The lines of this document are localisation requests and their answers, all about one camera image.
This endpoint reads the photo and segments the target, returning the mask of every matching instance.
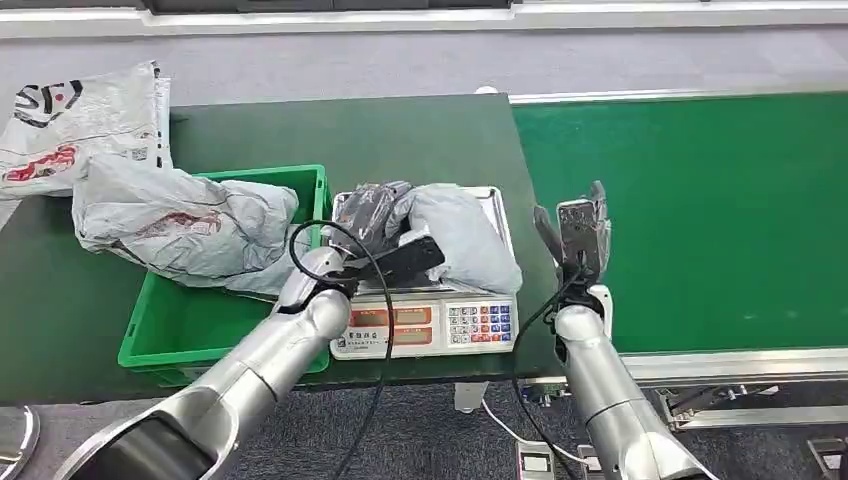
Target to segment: silver robotic arm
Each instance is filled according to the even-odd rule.
[[[572,398],[608,480],[718,480],[669,432],[605,331],[612,316],[597,284],[609,260],[611,224],[600,182],[590,198],[557,206],[560,233],[537,207],[534,220],[563,286],[552,330]],[[607,301],[597,292],[606,292]]]
[[[608,480],[718,480],[669,432],[595,310],[567,306],[554,326],[569,388]]]
[[[318,275],[342,270],[332,248],[307,253]],[[271,315],[197,381],[127,421],[89,438],[57,472],[57,480],[211,480],[274,405],[285,399],[320,351],[350,318],[339,290],[295,272]]]

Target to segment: gray plastic bag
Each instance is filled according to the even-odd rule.
[[[394,236],[404,218],[413,231],[429,230],[445,262],[427,272],[460,290],[514,295],[521,289],[521,269],[473,195],[453,184],[413,188],[396,203],[386,223]]]
[[[291,270],[297,206],[285,187],[217,183],[101,155],[74,186],[71,215],[86,250],[108,250],[187,286],[278,294]]]

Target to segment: metal stand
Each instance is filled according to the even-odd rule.
[[[848,405],[726,408],[748,395],[773,395],[777,385],[725,385],[657,391],[672,431],[748,426],[828,425],[848,422]]]
[[[14,440],[11,451],[0,449],[0,480],[13,480],[18,476],[26,465],[35,445],[38,443],[38,434],[41,431],[41,422],[36,413],[30,407],[20,407],[23,411],[25,422],[24,434],[20,441]]]
[[[488,386],[489,382],[454,384],[453,408],[462,413],[471,413],[480,408]]]
[[[822,479],[848,479],[848,444],[842,438],[816,438],[807,441],[816,463],[822,471]]]

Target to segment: printed plastic bag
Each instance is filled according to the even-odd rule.
[[[460,290],[514,295],[521,288],[521,269],[486,217],[480,203],[453,184],[413,188],[395,203],[386,236],[398,232],[404,218],[413,231],[429,229],[445,262],[427,272]]]
[[[87,179],[74,187],[71,214],[83,248],[108,250],[188,286],[236,282],[247,291],[276,285],[256,274],[282,261],[268,274],[282,275],[272,292],[279,293],[298,206],[293,190],[119,160],[93,157]],[[237,278],[244,274],[254,275]]]
[[[0,199],[69,195],[85,177],[88,161],[98,155],[169,166],[168,151],[159,149],[167,87],[156,86],[155,65],[148,62],[21,88],[0,137]]]

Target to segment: white label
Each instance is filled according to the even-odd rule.
[[[525,472],[547,472],[548,461],[541,457],[524,457]]]
[[[842,455],[825,455],[822,457],[827,468],[831,470],[839,470],[839,463],[842,461]]]

